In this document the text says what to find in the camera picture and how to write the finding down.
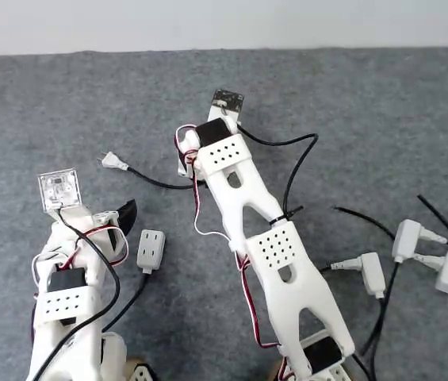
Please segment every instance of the perforated bracket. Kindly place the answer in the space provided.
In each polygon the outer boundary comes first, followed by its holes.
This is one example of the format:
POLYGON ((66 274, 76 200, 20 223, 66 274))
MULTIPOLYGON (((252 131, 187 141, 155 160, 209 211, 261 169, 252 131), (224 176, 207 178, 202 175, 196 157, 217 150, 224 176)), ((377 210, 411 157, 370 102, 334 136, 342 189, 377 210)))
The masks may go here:
POLYGON ((250 158, 251 154, 243 137, 236 134, 201 148, 197 153, 197 164, 202 175, 207 178, 215 172, 250 158))
POLYGON ((275 271, 289 266, 297 257, 307 256, 292 222, 250 238, 247 246, 256 264, 275 271))
POLYGON ((100 296, 92 286, 40 294, 36 301, 35 325, 49 321, 93 315, 100 305, 100 296))
POLYGON ((153 381, 153 377, 146 365, 137 365, 128 381, 153 381))

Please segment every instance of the power adapter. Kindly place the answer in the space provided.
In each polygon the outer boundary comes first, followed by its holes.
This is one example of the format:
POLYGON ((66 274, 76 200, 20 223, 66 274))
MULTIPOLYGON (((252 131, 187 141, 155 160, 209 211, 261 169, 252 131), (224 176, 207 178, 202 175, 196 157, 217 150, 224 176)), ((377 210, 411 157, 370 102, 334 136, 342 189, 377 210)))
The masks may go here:
POLYGON ((143 269, 143 273, 151 274, 153 270, 160 268, 163 257, 163 247, 166 236, 158 230, 143 230, 137 250, 137 267, 143 269))

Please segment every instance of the white robot bracket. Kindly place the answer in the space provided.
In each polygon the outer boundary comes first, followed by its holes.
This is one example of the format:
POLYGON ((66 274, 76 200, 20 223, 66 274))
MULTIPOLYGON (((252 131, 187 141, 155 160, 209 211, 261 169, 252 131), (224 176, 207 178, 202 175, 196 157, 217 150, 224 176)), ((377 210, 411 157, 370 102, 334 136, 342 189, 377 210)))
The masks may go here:
POLYGON ((190 130, 180 148, 182 152, 198 150, 193 168, 197 177, 206 181, 220 209, 230 246, 241 259, 250 260, 258 276, 270 322, 280 343, 279 352, 287 357, 297 380, 312 379, 314 369, 299 339, 299 315, 303 309, 309 309, 325 326, 325 330, 305 339, 304 343, 310 343, 309 347, 326 342, 322 339, 331 336, 338 345, 339 358, 331 365, 351 355, 354 342, 329 286, 308 258, 294 224, 282 217, 277 199, 266 189, 243 137, 237 133, 235 120, 225 115, 221 117, 230 136, 202 146, 197 130, 190 130), (237 175, 240 187, 228 183, 231 173, 237 175), (271 230, 246 238, 243 232, 245 206, 256 210, 267 221, 273 221, 271 230), (289 267, 292 274, 287 282, 279 273, 283 267, 289 267))

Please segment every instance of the white wall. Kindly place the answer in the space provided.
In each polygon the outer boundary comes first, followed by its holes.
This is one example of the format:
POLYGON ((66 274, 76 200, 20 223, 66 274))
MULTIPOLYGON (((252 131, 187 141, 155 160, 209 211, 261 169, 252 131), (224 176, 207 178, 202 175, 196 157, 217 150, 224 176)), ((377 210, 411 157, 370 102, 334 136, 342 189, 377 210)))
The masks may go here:
POLYGON ((448 45, 448 0, 0 0, 0 55, 448 45))

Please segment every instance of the white power adapter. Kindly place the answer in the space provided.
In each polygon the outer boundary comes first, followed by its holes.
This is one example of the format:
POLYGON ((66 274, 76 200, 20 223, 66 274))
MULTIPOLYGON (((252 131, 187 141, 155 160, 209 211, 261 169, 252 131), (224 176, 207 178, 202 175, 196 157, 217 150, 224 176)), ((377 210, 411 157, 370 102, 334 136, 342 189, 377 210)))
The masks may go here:
POLYGON ((143 230, 137 250, 137 267, 143 269, 143 273, 151 274, 153 270, 160 268, 163 257, 163 247, 166 243, 166 235, 158 230, 143 230))
POLYGON ((446 256, 424 256, 416 253, 413 258, 425 266, 438 271, 435 288, 448 294, 448 252, 446 256))
POLYGON ((403 220, 396 231, 395 243, 392 246, 392 257, 395 262, 402 263, 412 258, 418 240, 434 241, 446 244, 447 239, 425 229, 420 223, 413 220, 403 220))
POLYGON ((376 252, 361 254, 358 258, 331 264, 332 270, 358 270, 363 275, 366 292, 375 298, 384 298, 385 279, 381 261, 376 252))

